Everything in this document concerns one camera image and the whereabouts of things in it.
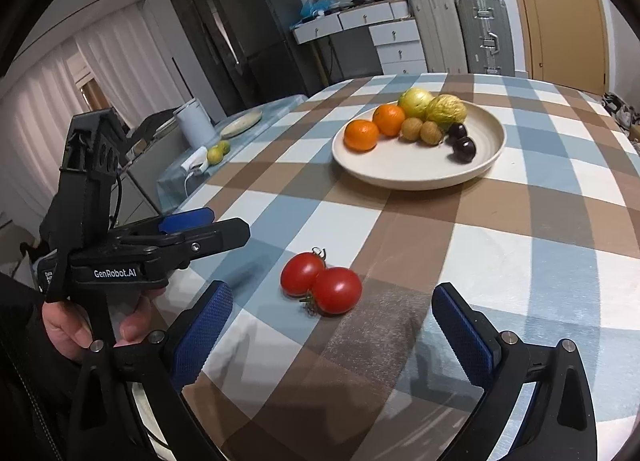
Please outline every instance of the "orange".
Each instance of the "orange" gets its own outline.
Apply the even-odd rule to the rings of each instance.
[[[400,134],[400,127],[405,119],[404,110],[397,105],[380,105],[373,113],[373,123],[385,136],[396,137]]]
[[[351,150],[371,150],[378,143],[380,131],[373,121],[353,120],[344,130],[344,144]]]

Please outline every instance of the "curtain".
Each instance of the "curtain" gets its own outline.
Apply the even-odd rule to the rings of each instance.
[[[0,99],[0,207],[34,237],[58,190],[71,117],[86,110],[60,46]]]
[[[102,92],[130,127],[184,103],[138,4],[107,15],[74,38]]]

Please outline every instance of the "blue gripper pad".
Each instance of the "blue gripper pad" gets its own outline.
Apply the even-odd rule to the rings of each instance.
[[[175,234],[176,232],[184,232],[192,228],[206,226],[211,224],[214,219],[213,210],[210,208],[198,208],[197,210],[189,210],[166,216],[160,224],[158,231],[165,234]]]
[[[487,389],[500,362],[497,331],[479,311],[473,311],[449,282],[431,297],[433,316],[472,385]]]
[[[226,320],[231,314],[233,297],[231,289],[224,282],[213,281],[207,291],[200,297],[196,305],[178,316],[185,315],[189,311],[199,311],[198,304],[203,297],[210,297],[207,302],[201,305],[202,310],[197,314],[191,326],[182,334],[182,339],[175,346],[173,354],[173,368],[171,372],[171,382],[176,391],[180,391],[185,385],[196,381],[204,362],[211,352]]]

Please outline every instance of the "door frame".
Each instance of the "door frame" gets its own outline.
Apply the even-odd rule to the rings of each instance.
[[[532,48],[531,36],[529,34],[529,19],[527,17],[527,8],[524,0],[516,0],[518,4],[518,16],[520,17],[520,28],[522,30],[522,41],[524,43],[524,61],[529,78],[532,77]],[[609,32],[607,30],[607,21],[604,14],[604,4],[602,0],[598,0],[598,9],[600,10],[600,23],[602,24],[603,43],[604,43],[604,88],[605,92],[609,90]]]

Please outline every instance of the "tomato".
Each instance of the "tomato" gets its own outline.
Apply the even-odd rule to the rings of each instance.
[[[323,313],[339,315],[352,309],[362,295],[362,282],[346,267],[330,267],[318,273],[311,295]]]
[[[324,250],[314,248],[314,251],[305,251],[292,257],[282,269],[280,285],[282,290],[290,297],[302,297],[313,286],[318,273],[326,266]]]

